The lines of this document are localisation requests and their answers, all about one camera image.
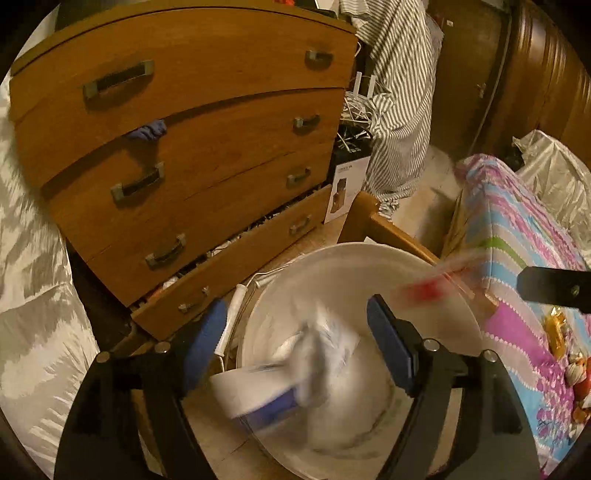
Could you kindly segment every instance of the metal drawer pull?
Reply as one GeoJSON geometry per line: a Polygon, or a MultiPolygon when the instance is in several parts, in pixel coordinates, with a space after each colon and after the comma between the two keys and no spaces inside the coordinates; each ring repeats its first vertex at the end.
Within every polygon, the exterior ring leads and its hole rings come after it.
{"type": "Polygon", "coordinates": [[[320,115],[313,115],[310,118],[297,117],[294,118],[294,130],[308,133],[310,130],[314,130],[319,123],[320,115]]]}
{"type": "Polygon", "coordinates": [[[174,244],[174,247],[159,257],[154,256],[154,254],[147,255],[146,263],[150,268],[162,267],[162,265],[176,257],[183,250],[186,243],[187,240],[185,239],[184,233],[181,233],[180,235],[177,235],[177,242],[174,244]]]}
{"type": "Polygon", "coordinates": [[[312,173],[312,169],[310,167],[306,167],[304,171],[298,175],[288,175],[287,176],[287,188],[295,187],[301,181],[304,181],[306,178],[310,176],[312,173]]]}
{"type": "Polygon", "coordinates": [[[100,92],[107,90],[115,85],[128,82],[130,80],[146,77],[154,73],[154,61],[144,60],[137,65],[121,70],[120,72],[109,73],[104,77],[85,84],[82,87],[84,98],[90,100],[97,96],[100,92]]]}
{"type": "Polygon", "coordinates": [[[306,65],[312,69],[327,69],[335,56],[326,51],[307,50],[306,65]]]}
{"type": "Polygon", "coordinates": [[[197,305],[201,305],[207,297],[209,297],[209,287],[203,287],[201,289],[201,293],[203,293],[203,298],[196,303],[182,303],[178,306],[178,310],[180,313],[188,313],[193,307],[197,305]]]}
{"type": "Polygon", "coordinates": [[[308,215],[306,218],[304,218],[297,225],[292,225],[290,227],[290,235],[297,235],[298,233],[300,233],[304,228],[306,228],[308,226],[308,224],[310,223],[311,220],[312,220],[312,215],[308,215]]]}
{"type": "Polygon", "coordinates": [[[139,179],[128,183],[127,185],[123,185],[122,183],[118,183],[111,187],[111,195],[113,196],[113,200],[119,202],[130,195],[140,191],[141,189],[147,187],[148,185],[152,185],[157,181],[164,178],[164,162],[157,163],[152,171],[148,173],[143,179],[139,179]]]}

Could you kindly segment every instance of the product box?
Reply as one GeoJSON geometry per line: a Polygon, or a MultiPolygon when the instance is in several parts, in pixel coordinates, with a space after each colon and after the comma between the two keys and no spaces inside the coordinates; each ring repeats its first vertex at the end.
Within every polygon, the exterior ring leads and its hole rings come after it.
{"type": "Polygon", "coordinates": [[[336,165],[325,223],[349,211],[355,196],[363,187],[368,165],[369,155],[336,165]]]}

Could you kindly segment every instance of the screw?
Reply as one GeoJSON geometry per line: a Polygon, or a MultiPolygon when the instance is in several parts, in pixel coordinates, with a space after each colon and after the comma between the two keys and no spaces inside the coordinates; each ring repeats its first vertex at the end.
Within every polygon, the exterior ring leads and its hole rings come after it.
{"type": "Polygon", "coordinates": [[[425,347],[425,350],[429,350],[430,352],[437,352],[440,347],[439,342],[432,338],[424,340],[423,346],[425,347]]]}
{"type": "Polygon", "coordinates": [[[156,353],[166,353],[170,350],[170,343],[169,342],[158,342],[154,347],[154,352],[156,353]]]}
{"type": "Polygon", "coordinates": [[[495,363],[499,359],[499,356],[493,350],[484,350],[483,356],[484,356],[485,360],[487,360],[488,362],[490,362],[492,364],[495,363]]]}
{"type": "Polygon", "coordinates": [[[104,364],[105,362],[109,361],[109,358],[111,358],[111,354],[109,352],[101,352],[96,356],[95,360],[99,364],[104,364]]]}

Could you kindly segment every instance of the colorful blanket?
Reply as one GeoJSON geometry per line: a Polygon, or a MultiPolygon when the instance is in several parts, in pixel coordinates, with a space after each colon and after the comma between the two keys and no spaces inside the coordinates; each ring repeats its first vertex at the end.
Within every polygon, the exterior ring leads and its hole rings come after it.
{"type": "MultiPolygon", "coordinates": [[[[475,155],[456,172],[465,186],[447,244],[488,252],[483,286],[501,303],[481,325],[485,345],[509,371],[548,475],[570,449],[573,390],[564,383],[567,360],[556,361],[548,350],[543,318],[550,306],[521,300],[515,286],[528,265],[585,270],[586,264],[568,233],[503,162],[475,155]]],[[[566,315],[574,339],[591,351],[591,316],[573,309],[566,315]]]]}

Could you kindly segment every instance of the striped cloth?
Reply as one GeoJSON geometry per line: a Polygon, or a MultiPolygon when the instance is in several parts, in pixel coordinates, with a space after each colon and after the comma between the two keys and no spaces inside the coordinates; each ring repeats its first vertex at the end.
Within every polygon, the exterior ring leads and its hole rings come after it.
{"type": "Polygon", "coordinates": [[[421,0],[340,0],[340,9],[371,46],[374,74],[385,90],[368,101],[374,140],[364,188],[389,216],[412,195],[423,171],[443,33],[421,0]]]}

